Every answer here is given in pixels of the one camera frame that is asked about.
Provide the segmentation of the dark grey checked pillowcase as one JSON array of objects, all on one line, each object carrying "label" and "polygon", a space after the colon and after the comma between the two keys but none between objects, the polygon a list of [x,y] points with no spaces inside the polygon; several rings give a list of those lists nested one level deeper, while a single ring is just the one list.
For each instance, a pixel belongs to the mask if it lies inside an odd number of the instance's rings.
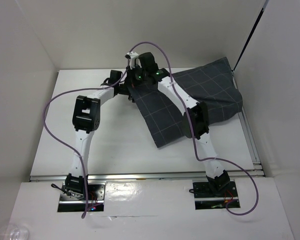
[{"label": "dark grey checked pillowcase", "polygon": [[[193,69],[176,72],[174,80],[199,103],[208,109],[208,122],[215,124],[229,120],[243,108],[243,97],[233,83],[227,57]],[[183,114],[156,85],[147,82],[128,87],[157,148],[184,136]]]}]

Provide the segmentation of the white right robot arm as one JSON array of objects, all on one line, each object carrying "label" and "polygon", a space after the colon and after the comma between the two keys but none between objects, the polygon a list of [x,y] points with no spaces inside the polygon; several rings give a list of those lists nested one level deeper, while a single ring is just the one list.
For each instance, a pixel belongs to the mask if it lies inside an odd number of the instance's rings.
[{"label": "white right robot arm", "polygon": [[155,144],[162,147],[182,136],[191,139],[195,156],[204,157],[210,194],[220,196],[230,183],[230,177],[210,138],[207,105],[186,93],[175,81],[170,68],[159,68],[151,52],[130,51],[125,58],[128,63],[124,85]]}]

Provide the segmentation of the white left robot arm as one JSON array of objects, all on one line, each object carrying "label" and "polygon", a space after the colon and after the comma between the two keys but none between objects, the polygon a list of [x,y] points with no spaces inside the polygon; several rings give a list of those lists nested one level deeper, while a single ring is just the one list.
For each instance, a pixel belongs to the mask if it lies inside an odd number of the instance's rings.
[{"label": "white left robot arm", "polygon": [[85,199],[89,193],[88,159],[92,138],[101,122],[101,106],[120,93],[128,94],[127,88],[120,84],[128,72],[111,70],[110,76],[93,93],[79,95],[75,100],[72,116],[75,145],[70,171],[65,179],[65,190],[78,200]]}]

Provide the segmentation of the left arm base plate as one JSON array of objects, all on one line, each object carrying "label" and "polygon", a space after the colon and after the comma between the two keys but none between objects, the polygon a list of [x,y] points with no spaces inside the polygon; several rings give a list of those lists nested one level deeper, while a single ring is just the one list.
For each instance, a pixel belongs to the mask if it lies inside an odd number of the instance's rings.
[{"label": "left arm base plate", "polygon": [[[85,210],[86,197],[83,193],[66,190],[63,183],[60,187],[60,195],[57,211],[59,213],[83,212]],[[88,212],[103,212],[105,207],[105,183],[89,184]]]}]

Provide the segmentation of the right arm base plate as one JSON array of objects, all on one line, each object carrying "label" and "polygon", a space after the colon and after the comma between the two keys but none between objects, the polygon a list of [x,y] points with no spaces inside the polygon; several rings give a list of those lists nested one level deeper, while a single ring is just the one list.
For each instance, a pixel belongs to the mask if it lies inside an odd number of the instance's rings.
[{"label": "right arm base plate", "polygon": [[213,193],[208,182],[193,182],[189,190],[194,196],[196,210],[215,210],[228,208],[240,208],[237,186],[231,181],[220,192]]}]

